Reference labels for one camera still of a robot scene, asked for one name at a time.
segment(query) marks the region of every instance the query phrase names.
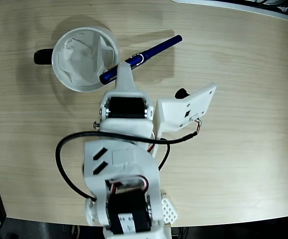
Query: blue pen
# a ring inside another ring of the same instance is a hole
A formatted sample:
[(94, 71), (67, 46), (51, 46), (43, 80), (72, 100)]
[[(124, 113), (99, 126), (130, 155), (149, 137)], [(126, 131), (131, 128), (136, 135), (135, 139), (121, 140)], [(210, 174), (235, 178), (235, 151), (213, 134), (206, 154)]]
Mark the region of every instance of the blue pen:
[[(135, 54), (131, 56), (129, 59), (125, 60), (127, 63), (130, 64), (131, 68), (134, 69), (137, 66), (145, 63), (151, 57), (161, 53), (162, 51), (170, 48), (171, 46), (181, 42), (183, 38), (180, 35), (172, 37), (171, 39), (160, 43), (152, 47), (149, 50), (143, 51), (141, 53)], [(103, 85), (107, 85), (108, 83), (114, 81), (116, 79), (118, 66), (114, 66), (111, 69), (107, 70), (103, 74), (100, 75), (100, 81)]]

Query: white cup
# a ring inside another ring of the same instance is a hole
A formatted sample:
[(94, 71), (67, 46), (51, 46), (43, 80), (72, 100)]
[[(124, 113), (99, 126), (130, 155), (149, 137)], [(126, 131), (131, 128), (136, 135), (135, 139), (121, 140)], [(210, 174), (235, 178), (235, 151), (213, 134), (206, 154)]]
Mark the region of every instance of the white cup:
[(77, 92), (92, 92), (103, 86), (100, 80), (98, 80), (96, 84), (90, 85), (90, 86), (76, 85), (72, 83), (69, 76), (59, 67), (58, 55), (62, 47), (66, 43), (66, 41), (70, 39), (71, 37), (74, 37), (78, 32), (86, 31), (86, 30), (98, 33), (110, 44), (110, 46), (114, 50), (114, 60), (113, 60), (112, 66), (117, 65), (120, 62), (120, 48), (118, 46), (118, 42), (111, 31), (101, 26), (80, 27), (80, 28), (73, 29), (65, 33), (57, 41), (53, 49), (41, 49), (41, 50), (36, 51), (34, 54), (35, 64), (38, 64), (38, 65), (52, 64), (53, 72), (55, 76), (59, 79), (59, 81), (67, 88), (73, 91), (77, 91)]

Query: cup handle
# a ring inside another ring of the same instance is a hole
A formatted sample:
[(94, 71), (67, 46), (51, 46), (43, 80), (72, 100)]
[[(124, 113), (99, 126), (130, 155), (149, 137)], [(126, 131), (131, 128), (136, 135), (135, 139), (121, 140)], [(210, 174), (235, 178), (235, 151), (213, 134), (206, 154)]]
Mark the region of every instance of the cup handle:
[(41, 49), (34, 53), (33, 60), (37, 65), (51, 65), (52, 64), (53, 49)]

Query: label sticker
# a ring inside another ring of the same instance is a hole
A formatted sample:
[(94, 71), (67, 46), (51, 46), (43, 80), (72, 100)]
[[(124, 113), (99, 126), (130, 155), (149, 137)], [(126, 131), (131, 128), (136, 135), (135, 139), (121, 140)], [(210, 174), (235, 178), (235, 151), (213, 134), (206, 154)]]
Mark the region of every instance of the label sticker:
[(124, 234), (136, 232), (132, 213), (120, 213), (118, 216)]

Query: pen clip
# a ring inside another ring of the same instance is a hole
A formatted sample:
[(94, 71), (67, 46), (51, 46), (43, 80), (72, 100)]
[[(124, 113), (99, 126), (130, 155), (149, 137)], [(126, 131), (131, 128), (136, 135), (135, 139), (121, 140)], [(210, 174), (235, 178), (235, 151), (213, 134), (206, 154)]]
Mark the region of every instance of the pen clip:
[(135, 67), (137, 67), (137, 66), (139, 66), (140, 64), (142, 64), (142, 63), (144, 62), (144, 60), (145, 60), (142, 53), (137, 53), (137, 54), (131, 56), (129, 59), (132, 59), (132, 58), (135, 57), (135, 56), (140, 56), (140, 57), (142, 58), (142, 60), (141, 60), (139, 63), (137, 63), (136, 65), (133, 65), (133, 66), (132, 66), (132, 69), (135, 68)]

